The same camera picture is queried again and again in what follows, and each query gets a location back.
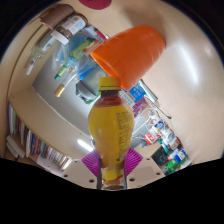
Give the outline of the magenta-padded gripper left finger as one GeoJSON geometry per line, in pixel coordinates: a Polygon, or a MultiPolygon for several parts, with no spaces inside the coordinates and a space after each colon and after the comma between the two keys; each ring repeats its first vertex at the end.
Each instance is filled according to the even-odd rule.
{"type": "Polygon", "coordinates": [[[93,150],[82,159],[73,160],[61,177],[81,187],[100,190],[102,175],[100,158],[97,152],[93,150]]]}

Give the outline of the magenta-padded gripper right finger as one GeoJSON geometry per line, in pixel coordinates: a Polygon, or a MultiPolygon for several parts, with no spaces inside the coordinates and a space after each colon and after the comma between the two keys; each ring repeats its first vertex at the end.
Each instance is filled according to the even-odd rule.
{"type": "Polygon", "coordinates": [[[164,177],[151,157],[143,157],[130,148],[124,161],[124,188],[135,189],[164,177]]]}

